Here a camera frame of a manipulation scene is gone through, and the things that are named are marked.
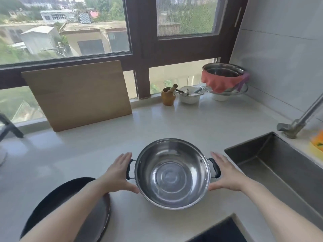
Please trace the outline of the person's right hand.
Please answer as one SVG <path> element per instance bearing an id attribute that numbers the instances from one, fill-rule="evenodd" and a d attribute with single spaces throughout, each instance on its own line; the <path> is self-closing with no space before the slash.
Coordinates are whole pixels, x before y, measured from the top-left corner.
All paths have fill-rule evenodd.
<path id="1" fill-rule="evenodd" d="M 242 191 L 246 181 L 248 180 L 247 176 L 236 169 L 236 167 L 224 155 L 211 152 L 211 156 L 220 167 L 221 171 L 220 180 L 216 182 L 221 182 L 224 189 Z"/>

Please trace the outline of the person's left hand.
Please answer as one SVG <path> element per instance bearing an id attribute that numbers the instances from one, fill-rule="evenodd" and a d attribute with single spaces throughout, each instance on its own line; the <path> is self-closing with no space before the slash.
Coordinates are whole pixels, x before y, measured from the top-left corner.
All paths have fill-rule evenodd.
<path id="1" fill-rule="evenodd" d="M 127 168 L 132 157 L 131 152 L 118 156 L 105 174 L 97 179 L 102 194 L 125 190 Z"/>

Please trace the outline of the steel pot with black handles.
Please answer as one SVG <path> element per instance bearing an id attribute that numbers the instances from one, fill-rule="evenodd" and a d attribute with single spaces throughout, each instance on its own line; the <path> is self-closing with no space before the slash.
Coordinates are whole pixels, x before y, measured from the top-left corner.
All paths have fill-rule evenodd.
<path id="1" fill-rule="evenodd" d="M 183 210 L 197 204 L 206 194 L 211 179 L 221 170 L 193 144 L 163 138 L 148 144 L 131 159 L 126 179 L 134 179 L 145 199 L 167 210 Z"/>

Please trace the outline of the person's right forearm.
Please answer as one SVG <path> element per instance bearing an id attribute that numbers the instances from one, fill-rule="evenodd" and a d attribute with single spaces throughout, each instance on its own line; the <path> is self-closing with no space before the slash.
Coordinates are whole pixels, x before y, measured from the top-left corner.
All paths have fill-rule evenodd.
<path id="1" fill-rule="evenodd" d="M 241 191 L 262 213 L 277 242 L 323 242 L 323 231 L 262 184 L 249 178 L 239 184 Z"/>

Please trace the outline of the person's left forearm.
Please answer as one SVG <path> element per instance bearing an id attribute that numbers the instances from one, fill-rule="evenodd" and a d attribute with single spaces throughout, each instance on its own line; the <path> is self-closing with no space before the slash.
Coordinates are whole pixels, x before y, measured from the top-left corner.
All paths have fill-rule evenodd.
<path id="1" fill-rule="evenodd" d="M 19 242 L 74 242 L 87 216 L 104 195 L 97 179 L 91 181 L 42 219 Z"/>

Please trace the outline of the black cooktop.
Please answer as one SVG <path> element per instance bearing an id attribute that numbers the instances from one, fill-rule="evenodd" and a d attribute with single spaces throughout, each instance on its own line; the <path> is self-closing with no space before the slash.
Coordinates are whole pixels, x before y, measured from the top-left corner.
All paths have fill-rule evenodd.
<path id="1" fill-rule="evenodd" d="M 247 240 L 233 218 L 229 217 L 186 242 L 247 242 Z"/>

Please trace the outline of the black frying pan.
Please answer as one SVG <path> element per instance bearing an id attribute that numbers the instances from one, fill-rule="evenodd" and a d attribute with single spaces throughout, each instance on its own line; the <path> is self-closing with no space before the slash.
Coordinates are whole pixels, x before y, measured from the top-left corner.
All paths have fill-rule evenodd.
<path id="1" fill-rule="evenodd" d="M 92 177 L 80 177 L 70 180 L 51 191 L 33 210 L 28 218 L 20 238 L 25 236 L 48 214 L 61 206 L 73 195 L 79 192 L 86 184 L 95 180 Z M 105 194 L 92 209 L 81 226 L 74 242 L 100 242 L 111 216 L 110 195 Z"/>

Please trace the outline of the steel kitchen sink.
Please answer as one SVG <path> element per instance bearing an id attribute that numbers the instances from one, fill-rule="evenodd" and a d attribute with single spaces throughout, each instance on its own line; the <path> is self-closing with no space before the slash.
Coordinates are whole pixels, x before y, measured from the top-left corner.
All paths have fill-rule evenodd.
<path id="1" fill-rule="evenodd" d="M 273 132 L 224 152 L 245 175 L 323 230 L 323 168 Z"/>

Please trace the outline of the white ceramic bowl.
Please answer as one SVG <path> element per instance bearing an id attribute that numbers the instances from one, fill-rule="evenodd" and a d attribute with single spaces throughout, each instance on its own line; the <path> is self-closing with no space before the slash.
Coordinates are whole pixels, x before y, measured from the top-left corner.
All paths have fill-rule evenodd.
<path id="1" fill-rule="evenodd" d="M 190 93 L 192 93 L 192 92 L 200 89 L 200 87 L 197 88 L 197 87 L 194 87 L 194 86 L 184 86 L 184 87 L 180 88 L 179 90 L 183 91 L 184 93 L 179 92 L 177 94 L 178 95 L 177 97 L 178 97 L 179 101 L 184 103 L 184 104 L 190 104 L 190 105 L 199 102 L 200 97 L 202 95 L 198 96 L 198 97 L 187 97 L 187 96 L 185 96 L 185 92 L 186 92 L 187 89 L 189 90 Z"/>

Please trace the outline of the wooden mortar cup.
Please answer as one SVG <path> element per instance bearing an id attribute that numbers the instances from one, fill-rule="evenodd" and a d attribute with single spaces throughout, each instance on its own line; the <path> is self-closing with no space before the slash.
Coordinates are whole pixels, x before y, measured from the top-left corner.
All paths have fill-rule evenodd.
<path id="1" fill-rule="evenodd" d="M 161 92 L 162 102 L 165 106 L 173 106 L 176 99 L 174 92 L 168 92 L 170 89 L 170 87 L 166 87 Z"/>

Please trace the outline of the clear glass bowl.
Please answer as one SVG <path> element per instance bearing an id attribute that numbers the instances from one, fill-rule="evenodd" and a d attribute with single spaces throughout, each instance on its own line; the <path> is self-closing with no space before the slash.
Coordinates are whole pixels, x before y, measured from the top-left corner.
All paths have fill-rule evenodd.
<path id="1" fill-rule="evenodd" d="M 242 88 L 240 90 L 238 90 L 237 88 L 229 88 L 229 89 L 225 90 L 223 93 L 216 93 L 216 92 L 212 91 L 212 89 L 210 87 L 208 87 L 205 83 L 199 83 L 199 87 L 208 93 L 212 93 L 212 94 L 220 95 L 220 96 L 236 96 L 236 95 L 244 94 L 248 91 L 247 84 L 243 84 Z"/>

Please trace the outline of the red cloth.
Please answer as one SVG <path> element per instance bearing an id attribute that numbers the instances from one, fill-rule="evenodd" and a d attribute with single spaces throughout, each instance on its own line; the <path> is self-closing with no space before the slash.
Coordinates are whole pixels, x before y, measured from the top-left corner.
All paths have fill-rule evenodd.
<path id="1" fill-rule="evenodd" d="M 248 73 L 237 77 L 225 77 L 202 71 L 201 82 L 206 84 L 215 93 L 223 93 L 229 88 L 234 88 L 249 76 Z"/>

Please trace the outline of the wooden cutting board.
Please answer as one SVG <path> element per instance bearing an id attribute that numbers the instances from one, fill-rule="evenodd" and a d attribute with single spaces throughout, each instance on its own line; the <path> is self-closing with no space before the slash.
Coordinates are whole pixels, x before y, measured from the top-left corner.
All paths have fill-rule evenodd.
<path id="1" fill-rule="evenodd" d="M 132 114 L 119 60 L 22 72 L 54 132 Z"/>

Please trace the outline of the grey metal faucet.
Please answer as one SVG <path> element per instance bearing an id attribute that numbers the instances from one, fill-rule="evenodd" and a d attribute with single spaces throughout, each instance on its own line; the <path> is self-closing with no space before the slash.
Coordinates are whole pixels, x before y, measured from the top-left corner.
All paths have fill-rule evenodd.
<path id="1" fill-rule="evenodd" d="M 299 118 L 295 119 L 290 124 L 278 123 L 277 131 L 280 131 L 289 139 L 296 139 L 297 134 L 306 126 L 307 122 L 315 115 L 315 113 L 323 105 L 323 93 L 316 99 L 316 101 L 305 111 Z"/>

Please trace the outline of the purple cloth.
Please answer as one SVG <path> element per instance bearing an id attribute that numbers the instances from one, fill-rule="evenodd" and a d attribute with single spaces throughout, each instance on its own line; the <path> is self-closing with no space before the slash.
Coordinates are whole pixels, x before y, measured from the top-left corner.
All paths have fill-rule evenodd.
<path id="1" fill-rule="evenodd" d="M 249 80 L 250 74 L 248 72 L 244 72 L 241 75 L 241 81 L 236 85 L 236 90 L 241 91 L 243 85 Z"/>

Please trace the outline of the yellow orange sponge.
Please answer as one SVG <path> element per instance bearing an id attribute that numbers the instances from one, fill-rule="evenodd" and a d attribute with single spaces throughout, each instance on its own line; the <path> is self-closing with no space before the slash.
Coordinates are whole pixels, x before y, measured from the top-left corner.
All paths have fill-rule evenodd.
<path id="1" fill-rule="evenodd" d="M 319 130 L 310 138 L 309 146 L 313 151 L 323 154 L 323 130 Z"/>

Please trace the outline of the small steel bowl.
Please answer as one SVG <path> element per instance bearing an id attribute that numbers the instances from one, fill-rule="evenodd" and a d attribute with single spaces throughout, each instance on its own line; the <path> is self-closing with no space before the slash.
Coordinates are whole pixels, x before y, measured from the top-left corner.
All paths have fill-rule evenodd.
<path id="1" fill-rule="evenodd" d="M 234 70 L 227 69 L 227 68 L 210 68 L 206 70 L 208 73 L 216 75 L 216 76 L 223 76 L 223 77 L 238 77 L 240 74 Z"/>

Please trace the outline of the large steel bowl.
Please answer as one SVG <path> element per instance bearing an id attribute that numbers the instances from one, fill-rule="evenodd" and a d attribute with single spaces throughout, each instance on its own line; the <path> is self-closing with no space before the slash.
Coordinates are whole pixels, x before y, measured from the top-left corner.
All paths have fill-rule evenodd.
<path id="1" fill-rule="evenodd" d="M 240 75 L 242 75 L 244 72 L 247 72 L 245 69 L 243 69 L 240 66 L 233 65 L 233 64 L 225 64 L 225 63 L 209 63 L 209 64 L 205 64 L 203 66 L 203 68 L 202 68 L 202 71 L 203 70 L 206 71 L 207 69 L 218 68 L 218 67 L 234 70 L 234 71 L 238 72 Z"/>

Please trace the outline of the black metal stand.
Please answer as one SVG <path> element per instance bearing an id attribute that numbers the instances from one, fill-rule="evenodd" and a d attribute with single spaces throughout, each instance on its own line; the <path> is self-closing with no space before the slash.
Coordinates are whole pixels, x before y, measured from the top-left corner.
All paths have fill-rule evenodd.
<path id="1" fill-rule="evenodd" d="M 0 112 L 0 122 L 3 123 L 0 128 L 0 142 L 9 132 L 12 132 L 18 138 L 24 137 L 24 134 L 2 112 Z"/>

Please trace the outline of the dark brown window frame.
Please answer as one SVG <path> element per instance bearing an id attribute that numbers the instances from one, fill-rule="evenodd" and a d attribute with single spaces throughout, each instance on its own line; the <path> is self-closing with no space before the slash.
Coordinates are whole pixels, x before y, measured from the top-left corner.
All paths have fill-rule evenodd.
<path id="1" fill-rule="evenodd" d="M 151 67 L 219 57 L 220 62 L 229 63 L 248 0 L 218 1 L 212 33 L 160 37 L 157 34 L 157 1 L 123 0 L 129 52 L 0 65 L 0 90 L 26 86 L 22 72 L 119 60 L 123 71 L 134 71 L 139 99 L 148 98 L 151 96 Z"/>

